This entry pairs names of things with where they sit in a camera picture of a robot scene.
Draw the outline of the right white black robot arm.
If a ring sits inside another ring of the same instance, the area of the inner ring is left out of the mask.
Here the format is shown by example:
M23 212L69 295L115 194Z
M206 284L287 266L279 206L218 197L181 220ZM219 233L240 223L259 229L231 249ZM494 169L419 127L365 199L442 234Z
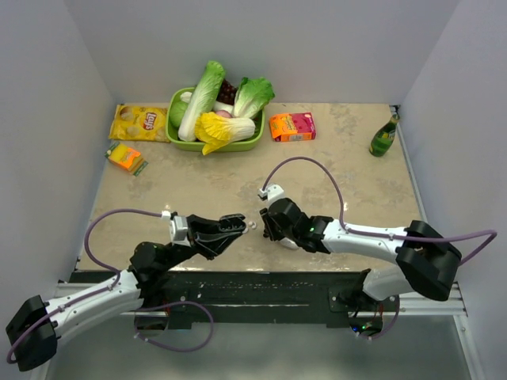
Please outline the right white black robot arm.
M369 270L353 291L355 306L372 310L380 301L410 292L448 300L461 252L428 223L413 220L408 227L381 229L346 223L327 216L308 216L289 198L260 210L264 236L286 241L309 253L354 253L391 263Z

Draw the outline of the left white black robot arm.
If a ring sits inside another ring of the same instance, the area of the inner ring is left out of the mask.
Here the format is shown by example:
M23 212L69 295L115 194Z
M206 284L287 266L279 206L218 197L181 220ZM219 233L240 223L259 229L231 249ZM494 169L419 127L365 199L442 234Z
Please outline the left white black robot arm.
M89 258L113 273L112 277L66 297L28 298L6 326L10 349L6 361L30 371L50 360L65 340L123 312L156 310L164 291L156 285L173 267L195 255L208 260L223 253L246 229L242 214L212 220L176 212L148 213L168 222L170 242L138 244L125 270Z

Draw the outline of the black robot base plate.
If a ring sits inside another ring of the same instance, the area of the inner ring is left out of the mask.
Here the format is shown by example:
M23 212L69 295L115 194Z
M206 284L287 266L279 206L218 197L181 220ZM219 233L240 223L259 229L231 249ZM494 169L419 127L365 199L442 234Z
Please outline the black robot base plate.
M172 329L216 323L349 327L378 303L356 292L361 272L167 272L142 287L144 308L163 306Z

